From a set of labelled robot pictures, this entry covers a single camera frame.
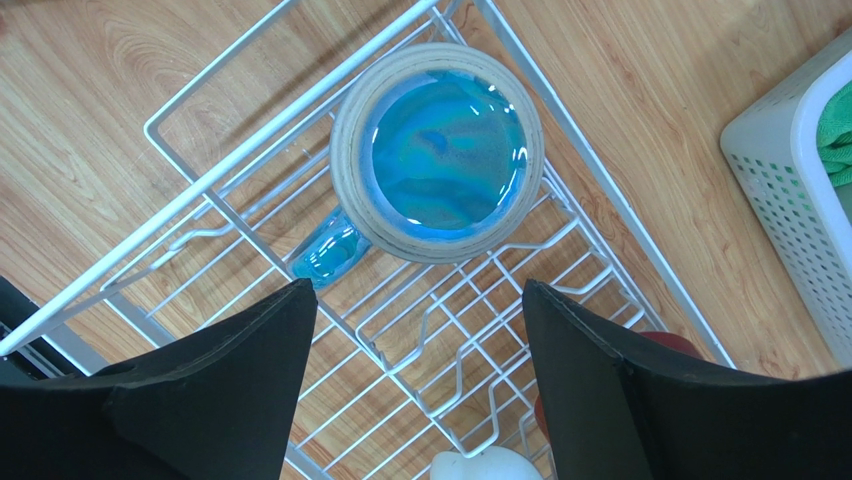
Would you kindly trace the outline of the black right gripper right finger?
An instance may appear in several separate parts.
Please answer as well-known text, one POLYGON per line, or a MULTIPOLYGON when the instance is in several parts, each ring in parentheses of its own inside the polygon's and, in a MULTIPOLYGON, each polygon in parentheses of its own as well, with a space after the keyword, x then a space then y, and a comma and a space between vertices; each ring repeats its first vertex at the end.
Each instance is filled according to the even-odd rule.
POLYGON ((847 479, 851 375, 724 367, 606 320, 546 283, 523 316, 561 479, 847 479))

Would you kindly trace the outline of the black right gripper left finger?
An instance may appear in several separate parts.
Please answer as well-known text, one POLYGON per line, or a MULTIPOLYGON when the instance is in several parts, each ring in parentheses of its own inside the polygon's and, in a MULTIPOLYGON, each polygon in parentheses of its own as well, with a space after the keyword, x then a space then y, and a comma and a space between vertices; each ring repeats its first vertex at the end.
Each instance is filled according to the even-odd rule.
POLYGON ((93 375, 1 389, 5 479, 276 479, 316 324, 298 279, 93 375))

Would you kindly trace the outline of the dark red ceramic bowl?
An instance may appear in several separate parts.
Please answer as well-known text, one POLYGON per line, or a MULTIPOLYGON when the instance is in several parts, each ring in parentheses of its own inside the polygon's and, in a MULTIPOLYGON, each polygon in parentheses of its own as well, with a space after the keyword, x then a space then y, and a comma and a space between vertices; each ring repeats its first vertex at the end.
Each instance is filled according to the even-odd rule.
MULTIPOLYGON (((703 360, 704 357, 701 352, 695 347, 695 345, 689 341, 687 338, 682 337, 680 335, 670 333, 670 332, 662 332, 662 331, 643 331, 640 332, 640 335, 644 338, 647 338, 657 344, 663 345, 671 350, 680 352, 689 357, 696 358, 699 360, 703 360)), ((536 424, 544 435, 544 438, 547 441, 550 441, 550 435, 547 428, 547 422, 545 418, 543 403, 541 396, 538 396, 534 402, 534 418, 536 420, 536 424)))

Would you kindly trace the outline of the blue butterfly ceramic mug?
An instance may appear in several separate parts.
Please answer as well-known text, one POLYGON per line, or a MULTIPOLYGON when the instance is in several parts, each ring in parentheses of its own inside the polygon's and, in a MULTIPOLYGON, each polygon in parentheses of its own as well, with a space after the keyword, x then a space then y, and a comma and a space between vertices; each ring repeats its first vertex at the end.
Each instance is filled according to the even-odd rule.
POLYGON ((504 64, 447 42, 390 53, 343 100, 329 145, 338 203, 288 270, 323 289, 371 249, 421 264, 476 257, 520 225, 544 165, 540 116, 504 64))

